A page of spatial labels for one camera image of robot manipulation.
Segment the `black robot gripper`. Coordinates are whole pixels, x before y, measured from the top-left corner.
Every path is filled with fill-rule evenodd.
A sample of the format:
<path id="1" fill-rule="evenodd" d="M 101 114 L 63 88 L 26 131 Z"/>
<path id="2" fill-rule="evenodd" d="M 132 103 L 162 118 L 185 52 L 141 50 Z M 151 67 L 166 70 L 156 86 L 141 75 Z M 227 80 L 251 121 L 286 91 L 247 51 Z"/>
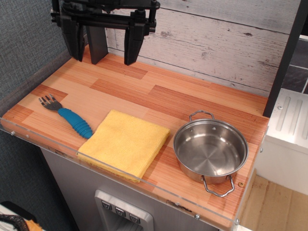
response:
<path id="1" fill-rule="evenodd" d="M 53 0 L 51 21 L 62 29 L 71 57 L 82 61 L 83 26 L 124 29 L 124 63 L 137 61 L 145 34 L 155 32 L 156 0 Z"/>

